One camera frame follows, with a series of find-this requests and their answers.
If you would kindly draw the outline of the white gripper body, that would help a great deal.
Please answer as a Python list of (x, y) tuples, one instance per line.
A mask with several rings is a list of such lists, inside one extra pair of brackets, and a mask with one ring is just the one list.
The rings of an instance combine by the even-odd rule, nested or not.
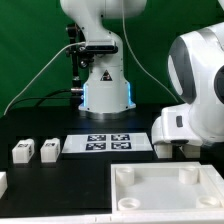
[(202, 139), (189, 124), (189, 109), (188, 104), (163, 108), (151, 129), (152, 144), (201, 146)]

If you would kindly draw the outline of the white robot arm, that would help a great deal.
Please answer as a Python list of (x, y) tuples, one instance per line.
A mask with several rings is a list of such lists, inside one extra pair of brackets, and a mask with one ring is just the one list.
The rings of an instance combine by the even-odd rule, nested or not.
[[(78, 52), (89, 69), (84, 102), (92, 116), (118, 115), (132, 109), (130, 85), (123, 74), (123, 43), (101, 20), (140, 14), (147, 0), (60, 0), (79, 26), (85, 42)], [(168, 54), (168, 74), (182, 105), (166, 107), (152, 126), (154, 145), (201, 146), (224, 142), (224, 22), (181, 35)]]

